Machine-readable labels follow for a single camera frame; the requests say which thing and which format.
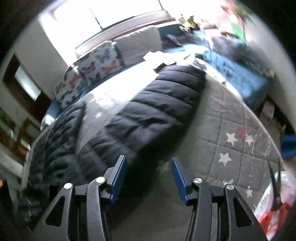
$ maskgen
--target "white star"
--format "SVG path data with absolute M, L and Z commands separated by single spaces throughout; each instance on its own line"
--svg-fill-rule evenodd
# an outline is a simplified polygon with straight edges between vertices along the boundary
M 252 189 L 250 186 L 248 186 L 248 189 L 245 191 L 245 193 L 247 194 L 247 198 L 252 197 Z
M 230 142 L 232 144 L 232 146 L 234 146 L 234 142 L 237 141 L 237 139 L 234 137 L 235 132 L 232 134 L 229 134 L 226 132 L 226 135 L 228 137 L 227 142 Z
M 220 159 L 218 162 L 222 162 L 224 166 L 226 166 L 227 162 L 228 161 L 232 161 L 230 158 L 229 158 L 229 154 L 226 153 L 225 155 L 223 155 L 222 153 L 220 153 Z
M 223 180 L 223 184 L 224 184 L 224 186 L 227 184 L 233 184 L 233 179 L 231 179 L 230 181 Z
M 247 142 L 249 144 L 249 146 L 251 146 L 251 142 L 253 142 L 253 138 L 252 138 L 252 135 L 248 135 L 246 134 L 246 139 L 245 139 L 245 142 Z

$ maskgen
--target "blue bed sheet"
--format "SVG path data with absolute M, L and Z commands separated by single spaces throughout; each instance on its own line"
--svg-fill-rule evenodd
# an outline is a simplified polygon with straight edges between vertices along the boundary
M 205 62 L 220 72 L 241 94 L 247 106 L 255 111 L 265 100 L 267 93 L 273 85 L 271 79 L 266 78 L 252 70 L 232 62 L 211 50 L 203 53 L 196 53 L 196 57 L 202 58 Z

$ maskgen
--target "blue butterfly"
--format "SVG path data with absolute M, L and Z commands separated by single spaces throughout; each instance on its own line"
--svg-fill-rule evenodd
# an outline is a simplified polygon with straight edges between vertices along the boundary
M 110 59 L 110 50 L 106 49 L 103 55 L 96 55 L 96 58 L 103 64 L 105 60 Z

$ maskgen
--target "window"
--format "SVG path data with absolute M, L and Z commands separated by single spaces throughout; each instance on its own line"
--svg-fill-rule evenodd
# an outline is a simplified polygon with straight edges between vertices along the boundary
M 15 73 L 15 79 L 34 101 L 38 98 L 41 90 L 31 80 L 21 65 L 18 67 Z
M 159 0 L 67 0 L 51 11 L 56 33 L 69 45 L 79 45 L 126 19 L 161 10 Z

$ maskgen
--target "plastic bag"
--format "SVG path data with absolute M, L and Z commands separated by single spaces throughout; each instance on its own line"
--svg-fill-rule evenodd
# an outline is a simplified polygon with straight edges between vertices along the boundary
M 213 36 L 209 43 L 212 51 L 244 65 L 260 75 L 268 78 L 274 77 L 274 71 L 265 67 L 257 54 L 252 51 L 247 41 L 225 36 Z
M 287 172 L 281 172 L 281 201 L 282 203 L 287 203 L 290 206 L 293 205 L 296 198 L 296 180 Z M 261 200 L 259 201 L 255 211 L 254 216 L 257 220 L 260 220 L 265 213 L 270 211 L 273 203 L 273 189 L 270 183 L 266 188 Z M 274 212 L 270 224 L 267 229 L 266 237 L 271 240 L 276 233 L 278 228 L 278 217 L 279 212 Z

